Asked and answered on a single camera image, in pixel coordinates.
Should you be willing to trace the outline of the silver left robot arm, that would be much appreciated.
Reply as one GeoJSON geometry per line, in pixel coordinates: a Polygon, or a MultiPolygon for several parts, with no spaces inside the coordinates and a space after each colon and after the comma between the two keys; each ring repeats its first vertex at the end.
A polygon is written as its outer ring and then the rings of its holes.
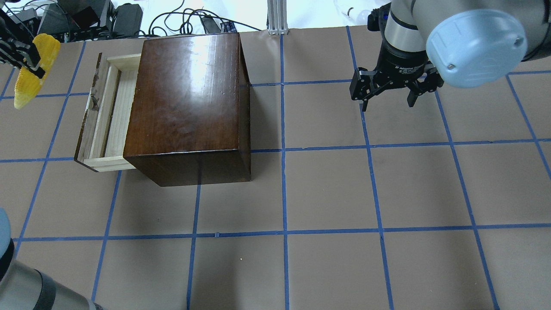
{"type": "MultiPolygon", "coordinates": [[[[24,30],[24,22],[1,12],[1,62],[19,70],[14,108],[21,109],[40,92],[53,67],[61,44],[49,34],[24,30]]],[[[49,275],[28,267],[15,257],[11,224],[1,209],[1,285],[3,310],[100,310],[90,298],[67,288],[49,275]]]]}

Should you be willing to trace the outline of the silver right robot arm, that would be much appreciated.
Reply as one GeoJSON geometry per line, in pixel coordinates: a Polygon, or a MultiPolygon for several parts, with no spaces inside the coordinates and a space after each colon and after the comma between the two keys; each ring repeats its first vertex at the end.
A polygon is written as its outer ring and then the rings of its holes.
{"type": "Polygon", "coordinates": [[[407,88],[413,107],[444,84],[479,87],[550,56],[548,0],[391,0],[367,28],[381,47],[375,68],[356,68],[350,83],[362,111],[384,91],[407,88]]]}

